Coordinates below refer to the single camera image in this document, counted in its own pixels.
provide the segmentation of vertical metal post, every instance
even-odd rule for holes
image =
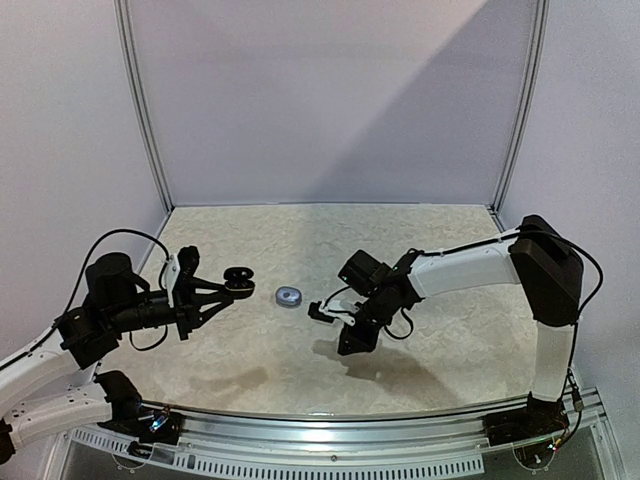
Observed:
[[[544,31],[547,23],[548,11],[549,0],[538,0],[536,6],[536,17],[531,34],[531,43],[527,54],[527,67],[522,83],[522,90],[520,91],[518,114],[511,134],[509,151],[502,169],[502,174],[500,175],[500,180],[493,196],[493,202],[489,206],[490,211],[496,216],[500,215],[500,211],[504,206],[504,201],[509,189],[509,183],[511,182],[516,159],[518,158],[518,152],[520,151],[520,145],[522,144],[522,139],[524,137],[527,117],[531,109],[536,77],[538,76],[538,69],[540,67],[540,58],[542,55],[542,45],[544,43]]]
[[[122,44],[122,53],[124,55],[124,63],[131,87],[131,96],[138,117],[138,125],[140,126],[140,134],[147,152],[149,167],[160,195],[160,200],[167,213],[171,213],[174,208],[169,192],[164,168],[160,160],[158,146],[153,135],[153,128],[149,118],[149,109],[144,95],[144,88],[140,71],[138,69],[138,60],[136,58],[136,49],[133,39],[133,31],[131,28],[131,12],[128,0],[115,0],[116,19],[118,21],[118,30],[120,31],[120,43]]]

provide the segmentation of beige tabletop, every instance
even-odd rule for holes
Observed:
[[[358,249],[394,264],[410,247],[451,247],[495,235],[482,206],[269,205],[175,210],[161,240],[173,252],[200,251],[197,276],[214,282],[230,266],[255,271],[253,297],[239,301],[180,342],[136,352],[127,341],[101,371],[119,369],[145,399],[211,410],[275,414],[432,411],[528,392],[535,322],[520,286],[442,294],[411,311],[405,341],[380,335],[373,353],[340,357],[338,324],[307,316],[310,301],[343,286],[337,273]],[[162,255],[143,276],[155,285]],[[303,305],[275,303],[278,287]],[[403,333],[401,318],[392,330]],[[137,345],[161,330],[137,332]]]

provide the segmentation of robotic arm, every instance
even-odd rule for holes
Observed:
[[[481,242],[432,252],[411,249],[394,267],[359,250],[339,277],[366,300],[312,303],[309,315],[344,322],[340,355],[372,352],[394,315],[404,315],[426,298],[482,285],[521,284],[538,324],[533,388],[524,411],[487,416],[485,429],[492,445],[552,433],[568,425],[561,398],[583,276],[582,259],[563,240],[541,217],[529,216],[518,228]]]
[[[253,294],[248,268],[226,270],[225,283],[217,284],[194,276],[199,259],[194,246],[171,256],[161,275],[166,289],[157,291],[133,272],[124,253],[104,255],[86,269],[89,293],[82,306],[56,319],[51,329],[0,366],[0,464],[41,437],[96,422],[142,443],[177,443],[182,417],[169,409],[142,408],[140,394],[122,372],[97,375],[92,383],[62,395],[24,399],[95,364],[118,347],[123,333],[175,324],[180,339],[186,340],[235,300]]]

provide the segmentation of white backdrop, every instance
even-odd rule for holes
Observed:
[[[551,2],[503,212],[509,226],[543,215],[604,268],[576,363],[584,383],[600,390],[629,478],[640,478],[639,30],[635,1]]]
[[[62,313],[102,233],[164,219],[124,70],[113,2],[3,2],[0,14],[0,358]],[[146,241],[118,238],[139,264]],[[77,302],[82,300],[82,290]],[[0,466],[39,478],[43,442]]]
[[[177,205],[490,203],[534,0],[138,0]]]

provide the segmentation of marble-patterned tabletop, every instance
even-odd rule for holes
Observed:
[[[451,247],[497,233],[482,206],[266,205],[176,209],[161,240],[200,251],[197,275],[214,282],[230,266],[255,271],[253,297],[236,302],[180,342],[175,327],[149,352],[128,344],[101,371],[124,371],[145,399],[262,414],[433,411],[525,394],[533,379],[535,322],[518,285],[450,292],[410,312],[413,335],[380,335],[373,353],[340,357],[340,325],[307,316],[310,301],[342,287],[337,273],[358,249],[387,264],[410,247]],[[162,254],[143,276],[155,284]],[[275,291],[299,288],[285,309]],[[392,327],[405,332],[402,318]],[[161,330],[136,332],[137,345]]]

